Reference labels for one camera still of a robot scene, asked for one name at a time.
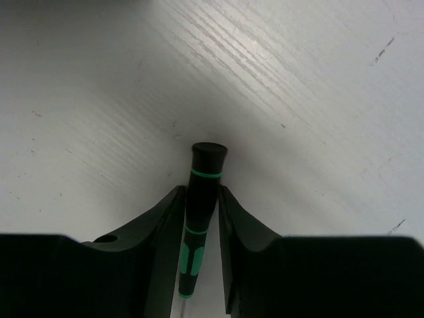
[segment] precision screwdriver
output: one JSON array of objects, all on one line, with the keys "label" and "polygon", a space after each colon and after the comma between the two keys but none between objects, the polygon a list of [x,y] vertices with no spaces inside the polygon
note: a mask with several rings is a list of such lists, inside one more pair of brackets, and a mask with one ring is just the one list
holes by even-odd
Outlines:
[{"label": "precision screwdriver", "polygon": [[206,234],[218,196],[219,182],[227,148],[221,144],[200,142],[194,144],[193,162],[185,203],[185,233],[180,258],[180,282],[178,291],[185,301],[194,292],[203,259]]}]

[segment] hole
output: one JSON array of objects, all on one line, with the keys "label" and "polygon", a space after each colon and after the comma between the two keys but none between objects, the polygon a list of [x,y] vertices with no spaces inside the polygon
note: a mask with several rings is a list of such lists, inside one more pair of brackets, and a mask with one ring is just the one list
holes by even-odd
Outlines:
[{"label": "hole", "polygon": [[118,239],[115,235],[103,235],[102,237],[99,237],[97,240],[94,241],[94,243],[110,243],[115,242]]}]

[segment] white table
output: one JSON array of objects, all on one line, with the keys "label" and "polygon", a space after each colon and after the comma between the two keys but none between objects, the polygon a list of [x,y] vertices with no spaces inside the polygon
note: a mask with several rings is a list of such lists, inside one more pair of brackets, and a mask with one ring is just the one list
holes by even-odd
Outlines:
[{"label": "white table", "polygon": [[[13,2],[1,232],[93,240],[186,184],[190,146],[213,141],[223,183],[282,235],[424,240],[424,2]],[[217,216],[201,316],[225,316]]]}]

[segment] black screwdriver handle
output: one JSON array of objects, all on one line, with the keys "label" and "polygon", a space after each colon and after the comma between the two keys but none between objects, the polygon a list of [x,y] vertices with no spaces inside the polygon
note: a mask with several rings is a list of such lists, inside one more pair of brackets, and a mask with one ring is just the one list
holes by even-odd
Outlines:
[{"label": "black screwdriver handle", "polygon": [[178,287],[183,298],[190,298],[194,292],[228,151],[226,147],[210,142],[194,144],[192,150],[193,162],[185,204],[185,233]]}]

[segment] white wood grain surface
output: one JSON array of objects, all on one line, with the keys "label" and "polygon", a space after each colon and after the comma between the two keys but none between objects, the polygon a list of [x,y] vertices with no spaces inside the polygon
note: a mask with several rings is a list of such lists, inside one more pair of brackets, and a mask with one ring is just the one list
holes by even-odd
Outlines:
[{"label": "white wood grain surface", "polygon": [[[92,240],[186,184],[190,146],[214,141],[223,183],[282,235],[424,241],[424,2],[15,2],[1,232]],[[225,316],[219,257],[215,216],[186,317]]]}]

